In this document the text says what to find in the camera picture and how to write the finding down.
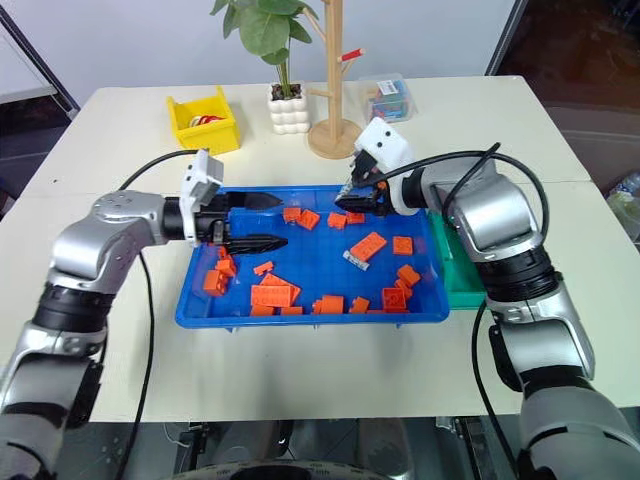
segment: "white flower pot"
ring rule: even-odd
[[[272,83],[267,92],[267,105],[273,122],[273,131],[283,135],[285,133],[305,133],[309,131],[309,111],[307,110],[307,90],[300,83],[300,98],[291,100],[272,100]]]

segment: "wooden stand base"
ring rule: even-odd
[[[329,121],[323,120],[316,123],[309,131],[309,148],[316,155],[332,160],[347,158],[354,151],[353,143],[362,132],[362,129],[349,120],[342,119],[342,135],[338,143],[329,139]]]

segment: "blue tray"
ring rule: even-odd
[[[201,245],[191,257],[182,294],[176,311],[176,321],[185,328],[236,328],[250,325],[320,325],[329,323],[422,323],[441,322],[449,315],[449,304],[442,279],[438,276],[437,250],[431,236],[427,216],[420,212],[412,217],[390,215],[386,218],[367,215],[366,223],[347,225],[344,230],[327,226],[330,212],[339,212],[334,199],[336,186],[234,188],[234,191],[264,191],[281,198],[283,205],[267,211],[234,209],[230,215],[231,232],[235,236],[249,233],[271,233],[289,240],[279,250],[258,255],[235,255],[238,274],[229,280],[228,291],[222,297],[204,293],[202,285],[207,271],[214,268],[217,248]],[[299,225],[286,224],[284,207],[299,206],[320,214],[313,231]],[[370,232],[378,232],[387,245],[370,260],[366,272],[347,260],[342,253]],[[394,255],[392,237],[413,237],[412,256]],[[251,285],[262,277],[253,268],[273,261],[271,272],[302,289],[295,305],[301,305],[304,315],[274,315],[250,317]],[[382,309],[381,291],[393,287],[397,270],[410,264],[422,280],[413,288],[408,301],[411,313],[313,315],[311,305],[323,295],[343,295],[345,312],[352,300],[361,296],[371,301],[369,309]]]

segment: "wooden coat stand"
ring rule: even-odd
[[[355,59],[364,54],[363,49],[342,54],[342,0],[323,0],[326,35],[308,9],[305,16],[320,36],[327,49],[328,90],[311,89],[312,95],[327,97],[329,118],[315,124],[309,131],[309,147],[321,157],[340,159],[353,153],[353,144],[362,132],[355,123],[342,118],[342,76],[347,73]]]

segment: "potted plant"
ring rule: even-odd
[[[270,85],[267,104],[276,133],[304,133],[309,130],[309,113],[304,84],[291,83],[291,39],[311,43],[311,36],[296,20],[304,8],[299,0],[216,0],[211,15],[226,7],[222,34],[227,38],[236,28],[242,44],[278,72],[279,83]]]

